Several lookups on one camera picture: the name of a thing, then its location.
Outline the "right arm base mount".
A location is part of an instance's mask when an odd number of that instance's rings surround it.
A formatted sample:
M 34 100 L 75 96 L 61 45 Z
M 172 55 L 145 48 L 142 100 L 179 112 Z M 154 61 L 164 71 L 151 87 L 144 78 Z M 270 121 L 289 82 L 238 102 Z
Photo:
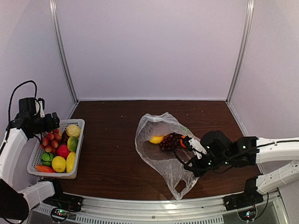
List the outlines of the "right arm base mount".
M 223 198 L 226 211 L 241 209 L 263 202 L 263 195 L 257 191 L 257 178 L 258 176 L 249 178 L 245 182 L 245 188 L 242 193 L 232 194 Z

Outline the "green round fruit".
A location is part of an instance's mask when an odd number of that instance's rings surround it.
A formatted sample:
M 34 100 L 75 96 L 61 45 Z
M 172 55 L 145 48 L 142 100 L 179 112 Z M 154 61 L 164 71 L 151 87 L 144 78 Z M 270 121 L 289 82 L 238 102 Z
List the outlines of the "green round fruit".
M 43 153 L 41 156 L 41 162 L 45 166 L 51 166 L 52 160 L 54 159 L 53 153 Z

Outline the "dark purple fruit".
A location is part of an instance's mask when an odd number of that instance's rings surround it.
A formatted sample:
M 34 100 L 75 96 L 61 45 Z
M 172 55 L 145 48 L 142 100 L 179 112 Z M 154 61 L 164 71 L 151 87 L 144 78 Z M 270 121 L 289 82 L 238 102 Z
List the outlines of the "dark purple fruit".
M 67 145 L 67 141 L 68 141 L 68 136 L 64 137 L 62 140 L 61 140 L 61 144 L 62 145 Z

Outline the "dark purple grape bunch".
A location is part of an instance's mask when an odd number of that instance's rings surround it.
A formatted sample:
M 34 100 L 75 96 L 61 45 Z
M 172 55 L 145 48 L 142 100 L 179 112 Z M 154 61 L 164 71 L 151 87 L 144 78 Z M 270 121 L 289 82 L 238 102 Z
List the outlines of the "dark purple grape bunch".
M 178 133 L 170 133 L 164 136 L 162 142 L 159 143 L 159 147 L 162 151 L 171 152 L 174 149 L 182 148 L 182 140 L 185 136 Z

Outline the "aluminium front rail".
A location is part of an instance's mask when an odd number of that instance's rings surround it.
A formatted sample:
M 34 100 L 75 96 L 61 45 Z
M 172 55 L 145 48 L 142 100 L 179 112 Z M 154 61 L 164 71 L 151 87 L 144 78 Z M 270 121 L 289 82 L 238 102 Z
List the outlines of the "aluminium front rail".
M 80 212 L 69 213 L 61 224 L 290 224 L 278 190 L 264 202 L 239 210 L 227 210 L 223 196 L 177 201 L 130 201 L 84 196 Z M 239 214 L 257 210 L 258 219 L 243 221 Z M 50 217 L 54 206 L 41 204 L 25 224 L 59 224 Z

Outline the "clear plastic bag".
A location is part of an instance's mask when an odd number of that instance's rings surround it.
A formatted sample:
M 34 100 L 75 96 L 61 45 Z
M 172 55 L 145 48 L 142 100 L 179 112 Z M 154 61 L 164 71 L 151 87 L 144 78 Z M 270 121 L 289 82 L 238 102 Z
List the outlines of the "clear plastic bag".
M 159 144 L 149 142 L 153 136 L 166 136 L 170 133 L 178 133 L 200 140 L 170 113 L 166 112 L 161 115 L 147 113 L 139 121 L 135 134 L 135 149 L 142 160 L 164 178 L 172 198 L 179 201 L 194 187 L 198 178 L 192 172 L 184 169 L 183 164 L 175 157 L 173 151 L 162 151 Z M 186 148 L 177 148 L 176 153 L 184 162 L 194 156 L 194 153 Z

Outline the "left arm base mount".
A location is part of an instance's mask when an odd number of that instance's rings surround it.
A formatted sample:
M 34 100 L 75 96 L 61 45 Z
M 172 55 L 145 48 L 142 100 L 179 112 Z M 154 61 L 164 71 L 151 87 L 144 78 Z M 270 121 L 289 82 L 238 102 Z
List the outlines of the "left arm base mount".
M 54 195 L 43 201 L 44 204 L 58 207 L 70 212 L 80 212 L 83 197 L 64 193 L 63 188 L 58 179 L 47 180 L 53 184 Z

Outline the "yellow fruit front centre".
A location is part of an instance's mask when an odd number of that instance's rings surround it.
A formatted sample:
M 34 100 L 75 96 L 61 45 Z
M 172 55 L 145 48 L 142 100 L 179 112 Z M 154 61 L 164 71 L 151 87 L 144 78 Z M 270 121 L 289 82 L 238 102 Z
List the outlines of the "yellow fruit front centre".
M 56 156 L 53 158 L 51 166 L 57 173 L 63 173 L 66 170 L 66 160 L 62 156 Z

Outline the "white plastic basket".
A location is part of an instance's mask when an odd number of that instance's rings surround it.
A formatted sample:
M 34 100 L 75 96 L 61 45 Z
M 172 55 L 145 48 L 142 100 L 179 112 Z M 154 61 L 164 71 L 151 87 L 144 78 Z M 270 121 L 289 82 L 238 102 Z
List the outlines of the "white plastic basket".
M 62 120 L 59 128 L 44 133 L 42 142 L 34 146 L 28 173 L 60 179 L 76 178 L 84 127 L 83 119 L 68 119 Z

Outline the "orange red fruit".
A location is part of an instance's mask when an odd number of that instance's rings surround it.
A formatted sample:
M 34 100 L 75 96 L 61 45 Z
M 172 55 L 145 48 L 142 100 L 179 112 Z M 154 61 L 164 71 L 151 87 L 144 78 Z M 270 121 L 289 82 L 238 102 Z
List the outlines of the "orange red fruit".
M 36 165 L 36 170 L 41 173 L 56 173 L 52 167 L 40 164 Z

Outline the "yellow green fruit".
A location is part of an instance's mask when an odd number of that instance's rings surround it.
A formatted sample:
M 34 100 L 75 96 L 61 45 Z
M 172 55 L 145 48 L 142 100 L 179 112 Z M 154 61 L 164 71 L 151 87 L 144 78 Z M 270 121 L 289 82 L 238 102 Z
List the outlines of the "yellow green fruit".
M 67 141 L 67 148 L 70 152 L 76 152 L 78 147 L 78 137 L 71 136 Z

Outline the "yellow fruit front right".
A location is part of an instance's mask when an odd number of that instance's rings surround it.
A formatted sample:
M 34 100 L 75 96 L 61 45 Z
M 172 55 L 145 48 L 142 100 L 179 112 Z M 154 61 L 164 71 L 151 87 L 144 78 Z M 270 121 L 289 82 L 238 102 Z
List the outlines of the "yellow fruit front right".
M 70 152 L 66 159 L 66 172 L 67 173 L 70 173 L 73 170 L 75 159 L 76 159 L 76 153 Z

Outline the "pale fruit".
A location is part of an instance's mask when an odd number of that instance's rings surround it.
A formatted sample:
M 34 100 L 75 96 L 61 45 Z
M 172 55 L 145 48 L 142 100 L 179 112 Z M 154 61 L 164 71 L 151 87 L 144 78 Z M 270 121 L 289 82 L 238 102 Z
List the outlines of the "pale fruit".
M 81 134 L 81 128 L 77 125 L 69 125 L 66 128 L 66 134 L 69 137 L 79 137 Z

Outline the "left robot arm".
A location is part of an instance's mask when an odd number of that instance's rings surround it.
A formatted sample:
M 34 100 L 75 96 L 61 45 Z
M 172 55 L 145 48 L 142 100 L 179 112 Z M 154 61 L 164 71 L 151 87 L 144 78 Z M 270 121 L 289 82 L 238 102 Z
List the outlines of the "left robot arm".
M 15 168 L 28 140 L 59 127 L 57 114 L 43 111 L 42 98 L 20 99 L 19 112 L 15 119 L 8 120 L 0 146 L 0 217 L 10 224 L 23 223 L 30 211 L 47 198 L 57 207 L 67 203 L 67 196 L 55 189 L 52 181 L 41 181 L 19 191 L 13 187 Z

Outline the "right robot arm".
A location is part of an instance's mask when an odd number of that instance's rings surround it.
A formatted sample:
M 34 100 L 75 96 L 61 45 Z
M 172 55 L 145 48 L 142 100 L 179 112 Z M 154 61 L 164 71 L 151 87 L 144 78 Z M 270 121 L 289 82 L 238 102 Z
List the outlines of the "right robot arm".
M 293 182 L 299 177 L 299 139 L 266 139 L 256 136 L 231 141 L 222 131 L 207 132 L 201 140 L 185 136 L 182 144 L 195 155 L 182 162 L 184 169 L 195 177 L 224 166 L 242 168 L 271 161 L 288 161 L 289 164 L 269 173 L 250 178 L 240 194 L 240 203 L 251 205 L 257 196 Z

